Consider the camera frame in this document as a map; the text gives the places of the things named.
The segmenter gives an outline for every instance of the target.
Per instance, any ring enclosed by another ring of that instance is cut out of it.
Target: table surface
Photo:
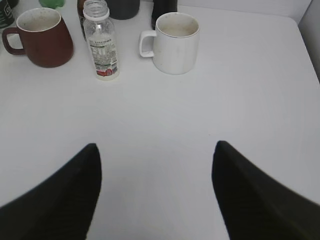
[[[93,142],[103,183],[89,240],[227,240],[211,182],[218,140],[320,203],[320,87],[296,23],[180,6],[201,39],[195,68],[173,76],[139,57],[151,10],[142,2],[136,17],[114,20],[113,82],[94,77],[76,1],[59,10],[75,50],[65,65],[41,68],[0,46],[0,205]]]

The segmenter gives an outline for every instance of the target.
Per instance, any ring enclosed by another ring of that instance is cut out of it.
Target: brown object
[[[24,12],[16,21],[17,27],[2,33],[5,49],[13,55],[27,55],[36,65],[58,67],[70,60],[74,45],[60,13],[50,8],[35,8]],[[12,48],[8,34],[19,34],[23,48]]]

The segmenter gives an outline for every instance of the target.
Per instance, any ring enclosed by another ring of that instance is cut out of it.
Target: bottle label
[[[114,37],[109,34],[91,36],[88,44],[91,49],[96,73],[107,77],[118,71],[118,56]]]
[[[15,21],[7,0],[0,1],[0,29],[10,26]]]

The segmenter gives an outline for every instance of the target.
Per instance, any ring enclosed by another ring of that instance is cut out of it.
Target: white mug
[[[154,37],[153,50],[142,51],[143,40]],[[144,58],[153,57],[154,65],[166,74],[189,72],[196,63],[200,27],[193,17],[181,12],[168,12],[155,23],[155,31],[143,31],[139,51]]]

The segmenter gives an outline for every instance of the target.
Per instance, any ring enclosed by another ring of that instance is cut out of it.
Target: clear plastic bottle
[[[96,72],[100,80],[113,80],[119,75],[118,52],[115,26],[109,18],[109,8],[105,0],[84,2],[83,23]]]

